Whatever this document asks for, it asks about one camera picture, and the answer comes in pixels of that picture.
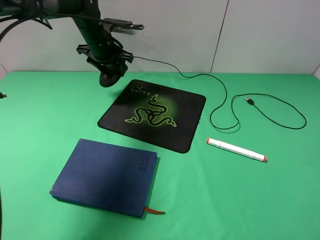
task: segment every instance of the black mouse pad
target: black mouse pad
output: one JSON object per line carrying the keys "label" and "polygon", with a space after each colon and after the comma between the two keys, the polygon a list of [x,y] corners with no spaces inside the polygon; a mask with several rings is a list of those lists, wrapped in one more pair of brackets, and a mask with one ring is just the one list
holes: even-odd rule
{"label": "black mouse pad", "polygon": [[191,147],[205,102],[199,94],[132,80],[98,126],[184,154]]}

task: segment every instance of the razer logo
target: razer logo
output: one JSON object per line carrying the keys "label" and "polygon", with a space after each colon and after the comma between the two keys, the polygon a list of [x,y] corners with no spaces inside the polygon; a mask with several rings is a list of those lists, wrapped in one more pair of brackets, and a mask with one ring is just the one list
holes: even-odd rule
{"label": "razer logo", "polygon": [[168,111],[168,108],[165,105],[157,104],[157,97],[158,95],[156,94],[147,102],[149,108],[137,107],[134,110],[135,116],[125,119],[124,121],[134,124],[140,124],[142,121],[147,121],[148,124],[153,127],[159,127],[166,123],[176,127],[177,124],[171,116],[163,116]]}

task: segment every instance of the book cover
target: book cover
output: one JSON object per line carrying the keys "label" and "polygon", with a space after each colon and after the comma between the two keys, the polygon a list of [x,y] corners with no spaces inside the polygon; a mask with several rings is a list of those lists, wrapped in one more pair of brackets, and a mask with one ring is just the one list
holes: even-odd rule
{"label": "book cover", "polygon": [[157,153],[80,139],[55,181],[55,199],[141,218]]}

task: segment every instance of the green cloth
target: green cloth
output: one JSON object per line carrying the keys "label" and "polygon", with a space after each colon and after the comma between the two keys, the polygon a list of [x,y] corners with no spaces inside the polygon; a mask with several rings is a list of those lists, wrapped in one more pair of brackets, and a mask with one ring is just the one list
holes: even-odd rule
{"label": "green cloth", "polygon": [[[209,121],[224,99],[208,76],[127,73],[113,87],[95,72],[13,72],[0,81],[2,240],[318,240],[320,239],[320,81],[303,74],[215,74],[226,105],[213,116],[235,123],[236,94],[266,93],[307,118],[279,127],[239,97],[239,131]],[[191,149],[176,153],[101,129],[97,121],[132,79],[206,97]],[[281,124],[304,121],[264,96],[255,104]],[[267,156],[262,163],[206,144],[214,138]],[[59,202],[49,191],[80,138],[154,151],[160,157],[149,207],[166,215],[138,219]]]}

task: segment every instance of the white marker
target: white marker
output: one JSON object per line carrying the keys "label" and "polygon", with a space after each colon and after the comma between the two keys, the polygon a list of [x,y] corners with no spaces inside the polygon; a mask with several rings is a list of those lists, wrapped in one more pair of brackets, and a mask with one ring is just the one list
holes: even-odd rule
{"label": "white marker", "polygon": [[242,156],[245,156],[245,157],[248,157],[251,159],[256,159],[256,160],[264,162],[264,163],[267,162],[267,157],[264,155],[261,155],[259,153],[254,152],[254,151],[250,151],[250,150],[238,147],[238,146],[231,145],[231,144],[223,142],[223,141],[218,141],[218,140],[214,140],[212,138],[208,138],[206,140],[206,143],[210,144],[212,146],[216,146],[220,149],[224,149],[224,150],[236,153],[236,154],[240,154]]}

